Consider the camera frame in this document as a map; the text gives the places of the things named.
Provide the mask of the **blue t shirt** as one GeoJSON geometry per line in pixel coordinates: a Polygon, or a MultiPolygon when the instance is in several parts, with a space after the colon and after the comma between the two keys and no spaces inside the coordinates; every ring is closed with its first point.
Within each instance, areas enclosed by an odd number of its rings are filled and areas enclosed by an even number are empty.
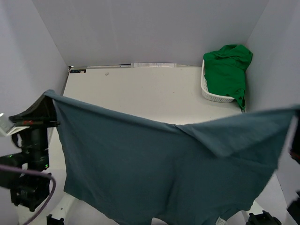
{"type": "Polygon", "coordinates": [[[298,106],[176,125],[46,91],[55,104],[64,190],[120,225],[213,225],[249,210],[298,106]]]}

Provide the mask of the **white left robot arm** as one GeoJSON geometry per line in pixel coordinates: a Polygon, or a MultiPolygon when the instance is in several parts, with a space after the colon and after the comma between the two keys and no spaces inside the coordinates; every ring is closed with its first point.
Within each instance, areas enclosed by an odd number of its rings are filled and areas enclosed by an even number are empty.
{"type": "Polygon", "coordinates": [[[56,189],[56,180],[49,168],[48,128],[57,127],[53,100],[41,95],[27,110],[14,116],[0,115],[0,135],[10,136],[21,150],[0,158],[0,186],[10,190],[15,206],[28,208],[36,219],[49,203],[56,189]]]}

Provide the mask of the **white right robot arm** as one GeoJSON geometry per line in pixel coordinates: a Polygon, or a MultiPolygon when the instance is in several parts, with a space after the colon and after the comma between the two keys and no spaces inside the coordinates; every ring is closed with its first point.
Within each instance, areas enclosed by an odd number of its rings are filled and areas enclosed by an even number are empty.
{"type": "Polygon", "coordinates": [[[287,217],[287,207],[297,198],[300,189],[300,165],[291,158],[290,149],[295,136],[298,119],[293,117],[279,158],[278,168],[256,202],[282,223],[287,217]]]}

